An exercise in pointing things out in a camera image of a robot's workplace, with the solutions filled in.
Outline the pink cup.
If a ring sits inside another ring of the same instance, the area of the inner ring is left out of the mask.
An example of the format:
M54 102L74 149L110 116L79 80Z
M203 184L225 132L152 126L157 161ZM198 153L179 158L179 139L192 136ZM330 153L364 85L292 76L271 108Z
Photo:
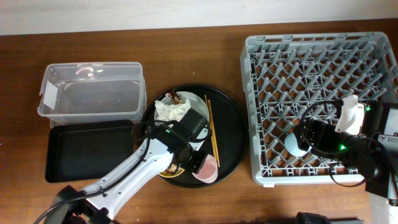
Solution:
M194 178L206 184L213 183L218 178L218 163L216 159L208 154L199 173L192 173L192 175Z

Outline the light blue cup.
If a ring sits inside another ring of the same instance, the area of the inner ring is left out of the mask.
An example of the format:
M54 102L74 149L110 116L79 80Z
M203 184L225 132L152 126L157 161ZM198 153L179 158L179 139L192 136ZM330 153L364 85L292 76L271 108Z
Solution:
M288 153L295 157L302 157L312 149L310 146L299 147L299 142L294 133L285 138L284 145Z

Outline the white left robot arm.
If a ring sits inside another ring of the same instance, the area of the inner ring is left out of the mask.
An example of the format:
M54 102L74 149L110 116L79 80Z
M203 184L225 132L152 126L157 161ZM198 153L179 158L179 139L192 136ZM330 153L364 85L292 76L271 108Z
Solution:
M146 125L142 144L131 156L80 191L66 186L36 222L113 223L124 204L171 164L194 174L202 170L208 154L201 146L211 136L207 116L190 108L180 121L153 120Z

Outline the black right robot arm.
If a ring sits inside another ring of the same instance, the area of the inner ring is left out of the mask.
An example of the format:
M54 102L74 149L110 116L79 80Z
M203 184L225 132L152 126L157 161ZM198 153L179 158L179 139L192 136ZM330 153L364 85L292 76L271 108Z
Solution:
M330 100L337 125L301 116L293 134L300 150L363 176L373 223L397 223L397 104L356 98Z

